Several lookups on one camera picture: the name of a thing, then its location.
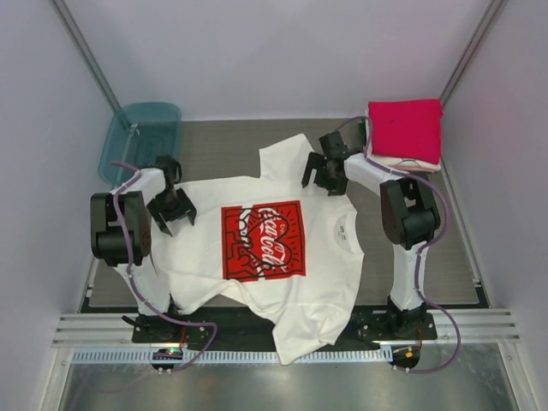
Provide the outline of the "teal plastic bin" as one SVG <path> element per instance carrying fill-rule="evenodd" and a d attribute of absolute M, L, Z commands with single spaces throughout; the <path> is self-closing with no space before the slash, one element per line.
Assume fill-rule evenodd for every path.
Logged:
<path fill-rule="evenodd" d="M 128 104 L 111 119 L 98 165 L 98 175 L 110 185 L 130 178 L 129 170 L 112 165 L 121 161 L 135 167 L 153 164 L 156 157 L 179 152 L 182 113 L 171 103 Z"/>

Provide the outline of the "white t-shirt red print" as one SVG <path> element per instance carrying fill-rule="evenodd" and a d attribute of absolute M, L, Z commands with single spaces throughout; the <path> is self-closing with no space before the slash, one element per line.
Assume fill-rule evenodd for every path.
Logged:
<path fill-rule="evenodd" d="M 247 306 L 273 323 L 284 365 L 336 342 L 364 259 L 348 197 L 301 184 L 311 151 L 297 134 L 259 151 L 257 177 L 185 182 L 195 221 L 152 230 L 152 263 L 181 313 L 217 295 Z"/>

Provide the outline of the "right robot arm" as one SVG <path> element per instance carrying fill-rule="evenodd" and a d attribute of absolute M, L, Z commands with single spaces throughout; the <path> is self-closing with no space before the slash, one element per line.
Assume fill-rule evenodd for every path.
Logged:
<path fill-rule="evenodd" d="M 394 252 L 385 324 L 395 338 L 412 336 L 426 319 L 423 260 L 441 225 L 434 186 L 424 174 L 400 171 L 350 150 L 338 131 L 319 143 L 322 152 L 308 154 L 301 185 L 313 182 L 333 196 L 357 182 L 379 197 L 383 231 Z"/>

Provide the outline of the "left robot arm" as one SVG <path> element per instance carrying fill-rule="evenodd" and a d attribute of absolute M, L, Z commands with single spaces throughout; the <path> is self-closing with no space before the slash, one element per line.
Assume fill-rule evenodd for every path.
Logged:
<path fill-rule="evenodd" d="M 178 221 L 186 219 L 195 224 L 196 207 L 177 186 L 182 180 L 182 166 L 167 155 L 141 168 L 120 160 L 110 164 L 128 170 L 131 176 L 117 188 L 91 197 L 92 254 L 121 275 L 140 314 L 157 315 L 153 332 L 163 341 L 174 341 L 181 335 L 182 320 L 169 313 L 168 280 L 158 273 L 152 259 L 152 246 L 157 243 L 152 239 L 152 229 L 173 237 Z"/>

